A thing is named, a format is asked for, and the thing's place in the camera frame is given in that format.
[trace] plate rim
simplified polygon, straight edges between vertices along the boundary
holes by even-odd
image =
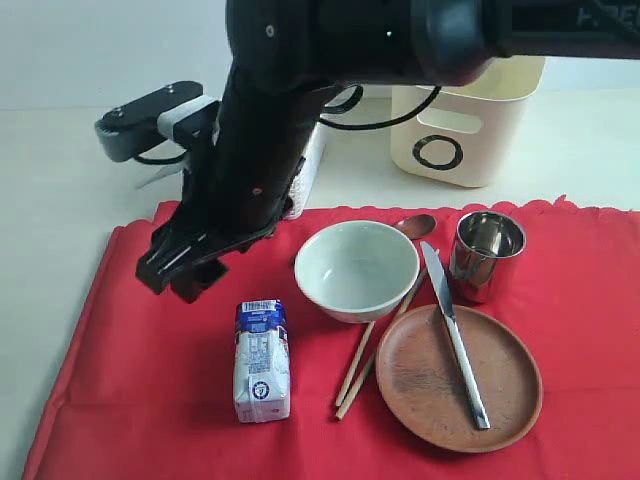
[[[376,364],[376,382],[378,384],[378,390],[380,391],[380,395],[382,396],[382,399],[384,400],[384,403],[387,405],[387,408],[391,411],[391,413],[393,414],[394,417],[396,417],[396,419],[402,423],[402,425],[405,426],[405,428],[407,428],[411,433],[413,433],[415,436],[417,436],[418,438],[429,442],[432,445],[435,445],[439,448],[445,449],[445,450],[449,450],[452,452],[460,452],[460,453],[486,453],[486,452],[493,452],[496,450],[501,450],[505,447],[508,447],[509,445],[514,444],[515,442],[517,442],[518,440],[521,440],[525,435],[527,435],[531,429],[533,428],[533,426],[536,424],[538,417],[540,416],[540,411],[542,410],[542,401],[543,401],[543,397],[544,397],[544,388],[543,388],[543,384],[542,384],[542,376],[540,374],[540,369],[538,368],[538,364],[536,363],[535,358],[533,357],[533,355],[531,354],[531,352],[529,351],[529,349],[527,348],[527,346],[524,344],[524,342],[520,339],[520,337],[518,337],[513,330],[511,330],[508,326],[506,326],[504,323],[496,320],[495,318],[493,318],[491,315],[482,312],[478,309],[475,308],[471,308],[471,307],[467,307],[464,305],[453,305],[453,309],[454,312],[457,310],[464,310],[464,311],[469,311],[472,312],[474,314],[480,315],[481,317],[483,317],[485,320],[488,320],[489,322],[494,323],[497,327],[501,328],[502,330],[506,331],[511,337],[513,337],[516,341],[516,343],[518,343],[518,345],[522,348],[522,350],[524,351],[524,353],[526,354],[526,357],[528,358],[531,366],[533,367],[533,371],[535,373],[535,377],[536,377],[536,383],[538,385],[538,395],[536,398],[536,406],[531,414],[531,417],[529,418],[529,420],[527,421],[527,423],[525,424],[525,426],[516,434],[513,435],[512,437],[507,438],[506,440],[500,442],[500,443],[496,443],[494,445],[490,445],[488,447],[473,447],[473,448],[453,448],[451,446],[448,445],[443,445],[441,443],[438,442],[434,442],[433,440],[429,439],[429,438],[425,438],[423,435],[418,434],[410,425],[407,425],[407,423],[401,418],[401,415],[398,415],[398,413],[396,413],[396,411],[391,407],[391,405],[389,404],[389,402],[387,401],[387,398],[385,397],[385,392],[384,392],[384,388],[381,387],[381,385],[383,385],[383,383],[380,382],[380,377],[381,377],[381,356],[382,356],[382,352],[384,350],[384,346],[388,343],[387,340],[389,338],[389,336],[392,334],[393,330],[397,327],[398,324],[400,324],[401,322],[405,321],[405,319],[407,317],[409,317],[409,315],[415,315],[418,312],[424,311],[432,311],[435,309],[439,309],[440,306],[438,304],[429,304],[429,305],[423,305],[421,307],[417,307],[414,309],[409,310],[408,312],[400,315],[398,318],[394,319],[393,322],[391,322],[391,324],[389,324],[389,326],[387,327],[387,329],[384,331],[384,333],[382,334],[382,337],[380,338],[380,343],[379,343],[379,347],[376,350],[376,359],[375,359],[375,364]]]

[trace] chopsticks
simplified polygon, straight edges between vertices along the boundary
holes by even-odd
[[[420,287],[422,286],[422,283],[424,282],[424,279],[426,276],[427,276],[427,267],[422,269],[415,283],[411,287],[411,290],[409,290],[409,292],[405,295],[404,299],[402,300],[402,303],[400,304],[400,308],[398,308],[398,311],[393,317],[393,320],[398,318],[400,315],[403,315],[406,313],[406,311],[409,309],[409,306],[411,305],[411,302],[416,296],[416,293],[418,292],[418,290],[420,290]],[[373,362],[375,361],[375,358],[376,358],[376,351],[378,350],[377,345],[375,350],[371,352],[371,355],[369,355],[369,358],[367,359],[367,363],[365,363],[364,367],[362,367],[362,371],[360,372],[360,375],[358,375],[358,378],[356,378],[351,388],[349,388],[349,384],[351,383],[351,380],[353,379],[353,375],[356,371],[358,363],[362,358],[364,348],[367,345],[367,341],[369,340],[369,337],[371,336],[371,331],[373,330],[374,325],[375,325],[375,322],[370,322],[369,325],[367,325],[366,330],[362,334],[362,338],[360,339],[360,344],[358,345],[356,354],[354,355],[353,360],[351,361],[351,365],[349,366],[349,370],[347,371],[347,376],[345,377],[344,382],[342,383],[342,388],[340,389],[340,393],[338,393],[338,398],[336,398],[336,407],[340,407],[336,412],[336,418],[338,420],[342,420],[344,416],[347,414],[347,412],[349,411],[349,408],[351,407],[351,404],[353,403],[356,396],[358,395],[358,392],[362,388],[362,385],[364,384],[364,381],[366,380],[367,375],[369,375],[369,372],[371,371],[371,367],[373,367]]]

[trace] knife handle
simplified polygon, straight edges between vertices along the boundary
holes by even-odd
[[[467,389],[467,394],[469,395],[469,401],[471,402],[472,414],[476,422],[476,426],[480,430],[489,429],[491,428],[489,417],[487,416],[487,411],[485,410],[482,399],[480,398],[478,384],[476,383],[476,379],[473,375],[471,363],[467,356],[467,350],[464,348],[464,343],[462,342],[458,323],[456,322],[455,317],[445,315],[444,319],[447,325],[447,330],[449,331],[449,337],[451,338],[451,344],[453,345],[453,351]]]

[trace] metal spoon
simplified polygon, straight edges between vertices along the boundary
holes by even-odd
[[[420,213],[400,220],[393,227],[404,233],[410,240],[418,240],[429,235],[436,228],[436,223],[433,215]]]

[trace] white wall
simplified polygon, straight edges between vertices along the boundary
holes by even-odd
[[[111,106],[181,79],[219,96],[231,62],[224,4],[0,0],[0,109]],[[541,84],[627,87],[640,87],[640,62],[550,59]]]

